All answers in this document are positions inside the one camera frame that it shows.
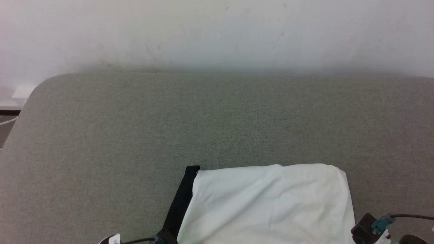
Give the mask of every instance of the black cloth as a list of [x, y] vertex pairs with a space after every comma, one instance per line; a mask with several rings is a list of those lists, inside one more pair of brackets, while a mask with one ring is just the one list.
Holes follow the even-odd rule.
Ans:
[[193, 196], [193, 182], [199, 169], [200, 166], [188, 166], [185, 168], [184, 177], [164, 221], [163, 229], [168, 230], [175, 239], [178, 237], [179, 228]]

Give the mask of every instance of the white towel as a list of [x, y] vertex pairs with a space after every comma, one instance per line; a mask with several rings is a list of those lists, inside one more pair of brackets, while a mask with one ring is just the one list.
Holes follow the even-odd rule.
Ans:
[[346, 175], [324, 164], [199, 171], [180, 244], [352, 244]]

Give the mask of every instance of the white sticker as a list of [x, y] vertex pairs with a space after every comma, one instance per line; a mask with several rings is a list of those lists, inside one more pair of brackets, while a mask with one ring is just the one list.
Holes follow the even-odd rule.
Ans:
[[116, 235], [110, 237], [108, 244], [121, 244], [121, 235], [116, 234]]

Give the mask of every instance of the gray fabric surface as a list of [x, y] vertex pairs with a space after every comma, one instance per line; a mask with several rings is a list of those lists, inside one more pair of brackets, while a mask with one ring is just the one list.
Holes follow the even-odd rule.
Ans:
[[[33, 92], [0, 153], [0, 240], [150, 236], [187, 165], [335, 165], [356, 219], [434, 215], [433, 110], [427, 78], [57, 76]], [[390, 232], [434, 242], [433, 225], [400, 219]]]

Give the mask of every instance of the white wall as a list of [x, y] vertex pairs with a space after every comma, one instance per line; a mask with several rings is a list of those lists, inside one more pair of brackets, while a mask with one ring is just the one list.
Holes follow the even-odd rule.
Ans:
[[434, 77], [434, 1], [0, 1], [0, 86], [104, 70]]

